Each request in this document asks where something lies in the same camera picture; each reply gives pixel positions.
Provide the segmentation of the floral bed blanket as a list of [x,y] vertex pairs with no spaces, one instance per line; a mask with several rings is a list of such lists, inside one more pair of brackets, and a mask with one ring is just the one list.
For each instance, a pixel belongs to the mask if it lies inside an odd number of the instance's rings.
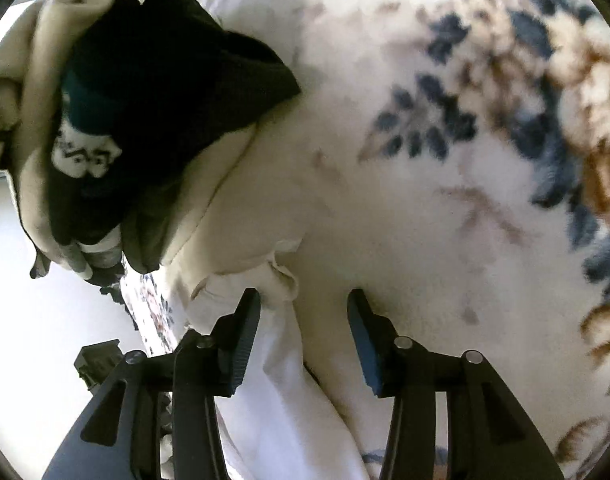
[[176,320],[212,274],[298,281],[306,371],[374,479],[390,400],[351,290],[428,350],[480,350],[567,479],[610,446],[610,29],[590,0],[198,0],[302,86],[255,126],[155,275]]

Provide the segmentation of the white small garment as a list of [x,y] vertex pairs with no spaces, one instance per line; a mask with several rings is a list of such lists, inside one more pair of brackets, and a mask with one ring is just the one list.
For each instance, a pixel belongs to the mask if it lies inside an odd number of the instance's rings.
[[217,402],[224,458],[237,479],[364,479],[354,438],[306,371],[293,301],[298,281],[272,260],[235,274],[212,274],[186,317],[208,333],[238,305],[245,289],[260,295],[260,319],[242,385]]

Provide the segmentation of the black device on floor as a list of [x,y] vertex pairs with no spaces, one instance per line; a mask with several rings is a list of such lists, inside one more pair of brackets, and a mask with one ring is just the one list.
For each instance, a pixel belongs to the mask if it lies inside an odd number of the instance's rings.
[[88,391],[96,394],[105,379],[122,362],[123,357],[122,350],[119,349],[119,340],[112,339],[83,346],[76,356],[74,367]]

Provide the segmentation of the beige garment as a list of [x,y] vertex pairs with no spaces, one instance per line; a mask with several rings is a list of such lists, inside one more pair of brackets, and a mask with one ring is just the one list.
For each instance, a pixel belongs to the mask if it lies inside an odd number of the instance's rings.
[[[0,171],[8,177],[20,226],[35,249],[33,278],[47,274],[52,264],[73,271],[50,227],[50,147],[61,121],[61,79],[70,52],[113,2],[38,0],[0,44]],[[217,186],[247,148],[264,116],[225,134],[183,170],[155,270],[169,266],[190,240]]]

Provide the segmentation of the black clothes pile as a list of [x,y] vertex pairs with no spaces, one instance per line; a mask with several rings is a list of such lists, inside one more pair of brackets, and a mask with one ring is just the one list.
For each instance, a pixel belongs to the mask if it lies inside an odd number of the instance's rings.
[[155,270],[186,166],[298,92],[270,47],[196,0],[114,0],[61,79],[48,203],[70,268],[95,285]]

